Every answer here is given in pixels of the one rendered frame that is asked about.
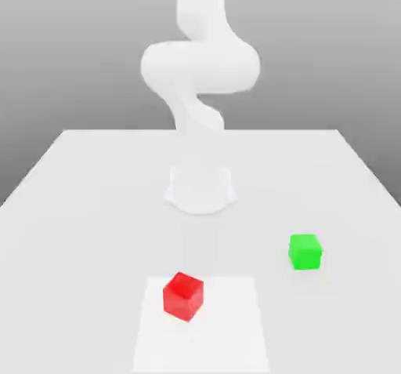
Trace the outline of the small green cube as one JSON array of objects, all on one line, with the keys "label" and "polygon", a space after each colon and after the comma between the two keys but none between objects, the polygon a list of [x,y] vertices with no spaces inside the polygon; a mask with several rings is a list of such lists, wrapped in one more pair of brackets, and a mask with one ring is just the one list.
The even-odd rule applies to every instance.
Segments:
[{"label": "small green cube", "polygon": [[292,234],[288,256],[295,270],[315,270],[320,268],[323,248],[314,234]]}]

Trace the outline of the small red cube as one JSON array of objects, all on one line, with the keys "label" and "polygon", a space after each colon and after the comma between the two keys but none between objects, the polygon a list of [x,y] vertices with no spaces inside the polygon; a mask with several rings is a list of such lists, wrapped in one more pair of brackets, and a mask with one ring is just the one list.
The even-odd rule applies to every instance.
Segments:
[{"label": "small red cube", "polygon": [[189,322],[204,303],[204,282],[182,272],[163,288],[164,311]]}]

